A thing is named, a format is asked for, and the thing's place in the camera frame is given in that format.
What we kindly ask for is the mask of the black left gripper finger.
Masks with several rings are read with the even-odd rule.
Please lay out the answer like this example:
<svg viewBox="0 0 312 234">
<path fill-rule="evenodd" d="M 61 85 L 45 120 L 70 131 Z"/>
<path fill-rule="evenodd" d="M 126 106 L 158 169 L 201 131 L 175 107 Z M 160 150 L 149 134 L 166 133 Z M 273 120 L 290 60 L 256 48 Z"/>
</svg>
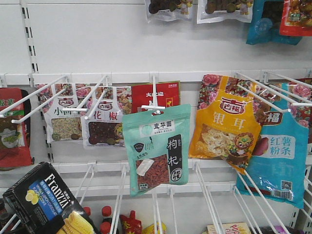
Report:
<svg viewBox="0 0 312 234">
<path fill-rule="evenodd" d="M 42 233 L 56 234 L 64 226 L 64 224 L 63 217 L 61 215 L 57 215 L 44 225 Z"/>
</svg>

